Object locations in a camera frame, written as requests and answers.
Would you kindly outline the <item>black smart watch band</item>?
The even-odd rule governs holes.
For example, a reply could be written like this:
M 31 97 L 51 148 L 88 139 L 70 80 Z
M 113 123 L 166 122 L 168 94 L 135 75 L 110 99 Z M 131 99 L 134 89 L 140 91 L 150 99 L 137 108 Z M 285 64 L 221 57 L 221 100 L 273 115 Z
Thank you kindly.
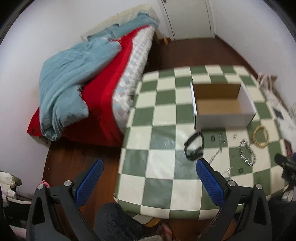
M 184 153 L 188 160 L 196 161 L 203 156 L 204 135 L 202 132 L 195 132 L 184 143 Z

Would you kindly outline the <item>white patterned fabric bag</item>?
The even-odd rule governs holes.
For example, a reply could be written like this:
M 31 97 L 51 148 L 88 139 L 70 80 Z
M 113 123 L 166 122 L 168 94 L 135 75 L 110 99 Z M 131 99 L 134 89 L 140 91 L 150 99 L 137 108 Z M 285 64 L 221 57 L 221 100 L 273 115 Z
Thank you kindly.
M 271 102 L 273 106 L 278 106 L 281 101 L 276 97 L 276 90 L 274 84 L 277 80 L 276 75 L 259 73 L 257 83 L 261 91 L 263 91 L 266 99 Z

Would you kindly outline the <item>red blanket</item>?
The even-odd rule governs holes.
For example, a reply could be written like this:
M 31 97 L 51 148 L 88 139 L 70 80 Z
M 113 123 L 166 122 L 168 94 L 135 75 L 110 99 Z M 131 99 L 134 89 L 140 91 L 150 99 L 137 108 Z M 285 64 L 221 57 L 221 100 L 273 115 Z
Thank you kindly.
M 118 147 L 123 135 L 112 111 L 112 96 L 132 51 L 132 27 L 118 37 L 96 37 L 49 59 L 39 77 L 39 107 L 27 132 L 51 141 Z

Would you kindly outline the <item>white cardboard box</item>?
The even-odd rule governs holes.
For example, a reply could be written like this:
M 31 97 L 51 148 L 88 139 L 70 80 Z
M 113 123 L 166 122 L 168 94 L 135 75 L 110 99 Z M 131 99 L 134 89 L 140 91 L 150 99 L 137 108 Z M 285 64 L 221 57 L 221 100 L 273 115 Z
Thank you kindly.
M 194 128 L 246 128 L 256 115 L 255 104 L 243 83 L 190 84 Z

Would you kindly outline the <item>green white checkered tablecloth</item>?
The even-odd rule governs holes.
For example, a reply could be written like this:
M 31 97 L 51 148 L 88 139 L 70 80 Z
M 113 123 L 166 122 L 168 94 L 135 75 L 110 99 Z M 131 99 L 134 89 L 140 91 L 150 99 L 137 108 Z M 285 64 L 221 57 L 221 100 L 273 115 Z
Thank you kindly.
M 287 182 L 274 162 L 285 142 L 271 105 L 243 66 L 205 65 L 145 73 L 127 121 L 114 199 L 135 219 L 210 219 L 218 212 L 186 158 L 184 143 L 194 133 L 191 83 L 242 82 L 257 113 L 243 130 L 205 131 L 204 158 L 240 186 L 261 184 L 267 198 Z

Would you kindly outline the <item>light blue duvet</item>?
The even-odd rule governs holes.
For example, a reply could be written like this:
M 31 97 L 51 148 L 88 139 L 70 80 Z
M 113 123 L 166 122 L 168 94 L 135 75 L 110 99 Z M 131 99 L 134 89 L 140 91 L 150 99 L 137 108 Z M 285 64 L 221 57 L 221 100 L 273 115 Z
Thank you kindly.
M 51 141 L 117 145 L 159 18 L 151 9 L 113 16 L 43 64 L 28 133 Z

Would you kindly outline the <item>white door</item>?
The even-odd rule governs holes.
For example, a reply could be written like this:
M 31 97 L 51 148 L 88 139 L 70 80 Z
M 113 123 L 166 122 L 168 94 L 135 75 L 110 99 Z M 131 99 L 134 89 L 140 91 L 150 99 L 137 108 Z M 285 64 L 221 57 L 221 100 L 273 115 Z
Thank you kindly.
M 213 38 L 210 2 L 205 0 L 159 1 L 172 40 Z

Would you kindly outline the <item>patterned mattress sheet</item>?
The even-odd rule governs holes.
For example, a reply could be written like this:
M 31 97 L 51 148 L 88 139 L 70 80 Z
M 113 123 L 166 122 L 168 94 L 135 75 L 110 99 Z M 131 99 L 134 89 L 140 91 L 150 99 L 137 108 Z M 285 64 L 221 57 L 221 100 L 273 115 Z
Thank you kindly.
M 132 38 L 130 57 L 112 96 L 113 116 L 122 133 L 126 129 L 137 83 L 141 80 L 147 63 L 154 32 L 155 27 L 148 26 L 140 29 Z

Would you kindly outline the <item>white wooden headboard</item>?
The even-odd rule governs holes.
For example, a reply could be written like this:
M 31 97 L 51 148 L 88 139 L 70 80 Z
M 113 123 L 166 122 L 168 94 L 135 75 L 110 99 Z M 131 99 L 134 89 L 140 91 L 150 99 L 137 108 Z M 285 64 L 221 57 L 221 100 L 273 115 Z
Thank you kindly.
M 156 22 L 156 26 L 159 25 L 159 18 L 150 4 L 140 4 L 132 8 L 126 9 L 120 13 L 117 13 L 114 16 L 111 16 L 107 20 L 104 20 L 101 23 L 98 23 L 95 27 L 88 30 L 86 33 L 81 35 L 83 41 L 88 41 L 87 37 L 92 36 L 100 31 L 103 31 L 107 27 L 113 25 L 122 25 L 129 21 L 134 20 L 140 14 L 148 15 Z

